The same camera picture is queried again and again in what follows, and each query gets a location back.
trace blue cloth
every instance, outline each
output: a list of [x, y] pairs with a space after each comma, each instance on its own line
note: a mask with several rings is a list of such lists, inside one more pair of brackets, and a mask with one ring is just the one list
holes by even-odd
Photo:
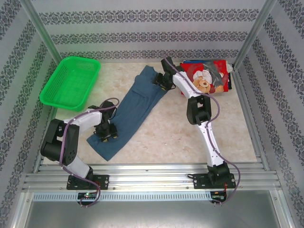
[[160, 86], [152, 83], [156, 75], [153, 67], [146, 66], [136, 76], [133, 86], [118, 106], [116, 116], [111, 120], [117, 128], [118, 138], [102, 142], [93, 134], [87, 139], [91, 147], [107, 161], [126, 145], [153, 107], [166, 94]]

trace wire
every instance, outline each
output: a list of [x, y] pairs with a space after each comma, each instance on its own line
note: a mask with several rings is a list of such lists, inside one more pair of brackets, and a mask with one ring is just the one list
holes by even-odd
[[203, 95], [203, 96], [206, 96], [206, 97], [209, 97], [210, 99], [212, 99], [212, 100], [216, 103], [216, 105], [217, 105], [217, 107], [218, 107], [218, 112], [217, 112], [217, 114], [215, 115], [215, 117], [212, 118], [211, 120], [209, 120], [209, 121], [207, 122], [207, 124], [206, 124], [207, 135], [208, 135], [210, 144], [211, 144], [212, 149], [214, 150], [214, 152], [215, 152], [221, 159], [223, 159], [226, 163], [228, 163], [228, 164], [232, 165], [233, 167], [235, 167], [236, 170], [237, 170], [237, 173], [238, 173], [238, 182], [237, 182], [237, 184], [236, 184], [236, 187], [234, 188], [233, 192], [232, 192], [231, 195], [228, 197], [228, 199], [226, 199], [224, 202], [220, 203], [220, 205], [225, 204], [225, 203], [227, 203], [227, 202], [234, 196], [234, 194], [236, 193], [237, 188], [238, 188], [239, 183], [240, 183], [240, 180], [241, 180], [241, 172], [240, 172], [239, 168], [238, 168], [234, 163], [228, 161], [226, 158], [224, 158], [224, 157], [218, 152], [218, 150], [216, 149], [216, 147], [213, 145], [213, 142], [212, 142], [211, 137], [210, 137], [210, 132], [209, 132], [208, 124], [211, 123], [212, 121], [214, 121], [214, 120], [219, 116], [219, 112], [220, 112], [219, 102], [218, 102], [213, 96], [211, 96], [211, 95], [209, 95], [209, 94], [204, 94], [204, 93], [201, 93], [201, 92], [197, 92], [197, 90], [192, 86], [192, 83], [190, 83], [190, 82], [186, 79], [186, 77], [185, 77], [183, 74], [181, 74], [181, 73], [178, 71], [178, 69], [176, 69], [176, 67], [173, 66], [173, 65], [167, 60], [166, 57], [164, 58], [165, 61], [169, 64], [169, 66], [172, 67], [172, 69], [174, 69], [174, 70], [176, 71], [177, 74], [179, 74], [179, 75], [187, 82], [187, 84], [190, 86], [190, 88], [193, 90], [194, 93], [199, 94], [199, 95]]
[[109, 120], [112, 120], [116, 116], [116, 112], [117, 112], [117, 108], [115, 107], [114, 112], [113, 112], [111, 118], [109, 118]]
[[224, 183], [224, 188], [225, 188], [224, 189], [224, 193], [225, 193], [224, 197], [225, 197], [225, 196], [227, 196], [227, 184], [226, 184], [226, 182]]
[[110, 107], [107, 107], [107, 108], [98, 108], [98, 109], [94, 109], [94, 110], [89, 110], [89, 111], [86, 111], [86, 112], [84, 112], [84, 113], [81, 113], [81, 114], [77, 115], [76, 117], [74, 117], [73, 119], [71, 119], [71, 120], [66, 124], [65, 130], [64, 130], [64, 132], [63, 132], [62, 145], [61, 145], [60, 158], [59, 158], [59, 165], [61, 166], [61, 168], [62, 168], [64, 171], [66, 171], [66, 172], [69, 173], [70, 175], [72, 175], [72, 176], [74, 176], [74, 177], [76, 177], [76, 178], [78, 178], [78, 179], [81, 179], [81, 180], [83, 180], [83, 181], [86, 181], [86, 182], [88, 182], [88, 183], [90, 183], [90, 184], [93, 184], [93, 185], [95, 185], [95, 186], [97, 187], [97, 191], [96, 191], [96, 192], [98, 192], [98, 196], [95, 198], [95, 200], [94, 200], [92, 203], [90, 203], [89, 205], [83, 205], [83, 204], [82, 204], [82, 200], [83, 200], [84, 198], [82, 198], [82, 199], [80, 200], [80, 202], [79, 202], [80, 206], [81, 206], [81, 207], [85, 207], [85, 208], [91, 207], [92, 205], [94, 205], [94, 204], [97, 203], [97, 201], [98, 201], [99, 198], [100, 198], [100, 194], [101, 194], [101, 192], [100, 192], [100, 186], [99, 186], [97, 183], [95, 183], [95, 182], [93, 182], [93, 181], [91, 181], [91, 180], [88, 180], [88, 179], [86, 179], [86, 178], [80, 177], [80, 176], [78, 176], [78, 175], [72, 173], [70, 170], [68, 170], [68, 169], [62, 164], [63, 155], [64, 155], [64, 153], [65, 153], [65, 144], [66, 144], [67, 129], [68, 129], [68, 127], [69, 127], [76, 119], [80, 118], [81, 116], [84, 116], [84, 115], [89, 114], [89, 113], [95, 113], [95, 112], [99, 112], [99, 111], [105, 111], [105, 110], [109, 110], [109, 109], [112, 109], [112, 108], [116, 108], [116, 107], [119, 105], [119, 100], [118, 100], [116, 97], [112, 97], [112, 98], [106, 99], [105, 101], [109, 101], [109, 100], [116, 100], [116, 101], [117, 101], [117, 104], [115, 104], [115, 105], [113, 105], [113, 106], [110, 106]]
[[169, 90], [173, 90], [173, 89], [175, 89], [175, 88], [176, 88], [176, 85], [175, 85], [174, 83], [173, 83], [173, 85], [174, 85], [174, 87], [173, 87], [173, 88], [171, 88], [171, 89], [169, 89]]

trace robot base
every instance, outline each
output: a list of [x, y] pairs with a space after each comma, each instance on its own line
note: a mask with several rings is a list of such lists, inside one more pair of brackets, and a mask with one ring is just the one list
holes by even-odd
[[[92, 181], [100, 186], [100, 190], [108, 190], [109, 175], [93, 175]], [[96, 186], [69, 175], [66, 185], [67, 190], [96, 190]]]
[[193, 180], [194, 189], [223, 189], [225, 183], [227, 184], [227, 189], [236, 187], [236, 181], [232, 173], [216, 184], [211, 183], [207, 173], [188, 174], [188, 177]]

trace enclosure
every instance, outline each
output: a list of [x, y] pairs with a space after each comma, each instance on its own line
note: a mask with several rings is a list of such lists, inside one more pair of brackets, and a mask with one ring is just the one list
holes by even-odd
[[[0, 4], [0, 227], [304, 227], [303, 0]], [[233, 66], [232, 89], [213, 94], [221, 113], [212, 127], [240, 168], [236, 194], [214, 207], [214, 190], [187, 177], [207, 173], [207, 151], [177, 88], [109, 161], [86, 141], [94, 128], [79, 136], [77, 155], [109, 175], [100, 202], [80, 208], [85, 191], [66, 190], [68, 174], [40, 148], [52, 119], [81, 112], [42, 104], [43, 87], [63, 58], [86, 57], [101, 69], [85, 109], [122, 100], [146, 65], [163, 73], [166, 55]]]

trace red bag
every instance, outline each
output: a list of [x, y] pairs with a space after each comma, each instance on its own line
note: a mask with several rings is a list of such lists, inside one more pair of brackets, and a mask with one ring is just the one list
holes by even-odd
[[225, 60], [207, 63], [181, 63], [180, 65], [190, 81], [202, 93], [228, 92], [228, 72]]

